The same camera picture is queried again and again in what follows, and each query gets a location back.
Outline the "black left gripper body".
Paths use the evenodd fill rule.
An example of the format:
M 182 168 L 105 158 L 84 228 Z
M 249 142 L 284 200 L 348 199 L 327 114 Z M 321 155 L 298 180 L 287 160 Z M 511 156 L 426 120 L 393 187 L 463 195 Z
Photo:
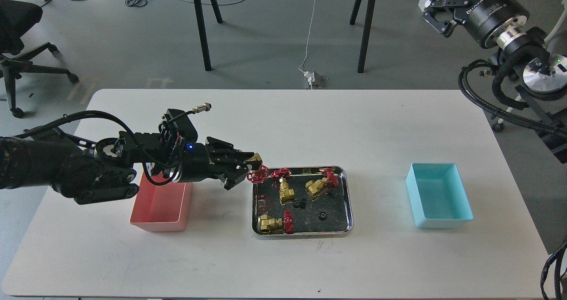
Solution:
M 247 165 L 230 164 L 231 153 L 241 151 L 233 144 L 207 137 L 205 143 L 186 142 L 180 148 L 179 183 L 218 179 L 223 183 L 224 174 L 232 169 L 247 169 Z

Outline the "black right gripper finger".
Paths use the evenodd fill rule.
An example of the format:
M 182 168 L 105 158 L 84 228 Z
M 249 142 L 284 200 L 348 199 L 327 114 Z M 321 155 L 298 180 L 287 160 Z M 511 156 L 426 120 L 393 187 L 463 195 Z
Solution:
M 434 0 L 425 8 L 423 19 L 445 38 L 451 36 L 456 26 L 465 26 L 465 11 L 470 0 Z

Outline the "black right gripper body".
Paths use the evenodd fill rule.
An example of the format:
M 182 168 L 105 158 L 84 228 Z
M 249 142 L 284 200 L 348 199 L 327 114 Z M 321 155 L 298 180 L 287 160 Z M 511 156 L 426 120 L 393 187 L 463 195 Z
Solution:
M 462 25 L 481 48 L 506 49 L 525 35 L 522 27 L 530 13 L 517 0 L 461 0 Z

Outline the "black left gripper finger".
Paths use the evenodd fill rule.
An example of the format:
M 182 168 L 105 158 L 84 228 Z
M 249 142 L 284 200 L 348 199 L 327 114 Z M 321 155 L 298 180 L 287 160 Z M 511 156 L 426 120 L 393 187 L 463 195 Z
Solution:
M 261 164 L 263 164 L 263 159 L 261 158 L 259 153 L 235 151 L 230 155 L 230 164 L 232 165 L 260 166 Z
M 232 169 L 228 170 L 224 176 L 224 189 L 227 191 L 244 181 L 249 174 L 247 169 Z

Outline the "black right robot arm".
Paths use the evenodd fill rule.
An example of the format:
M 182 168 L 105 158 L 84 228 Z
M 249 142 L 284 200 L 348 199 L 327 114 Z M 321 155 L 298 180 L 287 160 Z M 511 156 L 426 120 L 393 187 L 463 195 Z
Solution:
M 537 133 L 555 157 L 566 163 L 566 110 L 546 112 L 538 101 L 566 96 L 566 56 L 552 54 L 552 34 L 524 30 L 529 12 L 516 0 L 420 0 L 423 19 L 449 37 L 462 26 L 480 46 L 496 47 L 489 60 L 464 66 L 458 85 L 476 106 L 492 116 L 494 132 L 504 121 Z

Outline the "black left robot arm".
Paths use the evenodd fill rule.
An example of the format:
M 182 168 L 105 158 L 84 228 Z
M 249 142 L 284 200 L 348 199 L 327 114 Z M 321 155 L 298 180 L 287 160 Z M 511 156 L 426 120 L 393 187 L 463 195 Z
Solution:
M 208 137 L 198 143 L 191 114 L 211 110 L 205 103 L 188 111 L 168 109 L 157 133 L 132 132 L 119 118 L 102 111 L 81 111 L 1 138 L 2 189 L 50 186 L 79 205 L 134 197 L 139 186 L 135 164 L 156 186 L 218 179 L 229 190 L 243 180 L 262 182 L 268 176 L 258 153 L 237 150 L 231 143 Z M 60 126 L 100 118 L 122 127 L 117 138 L 98 142 L 63 132 Z

